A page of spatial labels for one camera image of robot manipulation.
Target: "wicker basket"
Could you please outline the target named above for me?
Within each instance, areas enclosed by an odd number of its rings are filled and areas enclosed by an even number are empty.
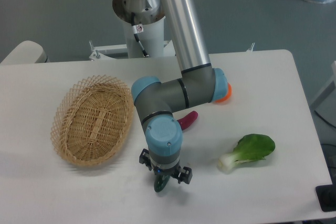
[[[130,89],[117,78],[93,76],[75,84],[51,129],[55,151],[80,166],[100,164],[122,146],[133,118]]]

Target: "white chair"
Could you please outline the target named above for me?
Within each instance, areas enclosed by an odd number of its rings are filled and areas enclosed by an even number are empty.
[[[23,41],[0,63],[0,65],[16,65],[50,62],[42,46],[32,41]]]

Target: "white table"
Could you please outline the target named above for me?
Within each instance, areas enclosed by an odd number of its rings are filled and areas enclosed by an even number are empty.
[[[161,193],[139,164],[147,147],[138,116],[121,152],[94,169],[53,150],[56,108],[83,78],[108,74],[129,86],[139,77],[180,77],[177,60],[132,59],[0,67],[0,223],[270,223],[330,218],[315,187],[328,169],[293,57],[285,50],[212,55],[233,87],[225,104],[205,104],[184,133],[181,165],[190,185],[171,179]],[[246,134],[271,136],[265,161],[223,174],[216,159]]]

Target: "black cable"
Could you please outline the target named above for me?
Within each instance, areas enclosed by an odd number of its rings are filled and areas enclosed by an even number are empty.
[[[324,119],[324,117],[321,116],[316,110],[314,110],[314,112],[315,112],[315,114],[316,114],[322,121],[324,121],[329,127],[332,127],[332,128],[334,128],[334,129],[336,129],[336,126],[335,126],[335,125],[329,123],[329,122],[328,122],[326,119]]]
[[[336,145],[334,145],[334,144],[321,144],[321,145],[329,145],[329,146],[336,147]]]
[[[135,26],[135,13],[131,13],[131,26]],[[135,37],[135,40],[139,43],[140,47],[141,47],[141,50],[142,50],[142,53],[143,53],[143,56],[144,57],[149,57],[149,54],[146,52],[146,50],[144,49],[139,37],[138,37],[138,34],[137,33],[134,33],[134,37]]]

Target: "green leaf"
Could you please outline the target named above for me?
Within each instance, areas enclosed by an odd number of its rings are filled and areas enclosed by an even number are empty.
[[[264,159],[275,149],[274,141],[266,135],[249,134],[239,140],[233,153],[239,157],[239,161],[257,161]]]

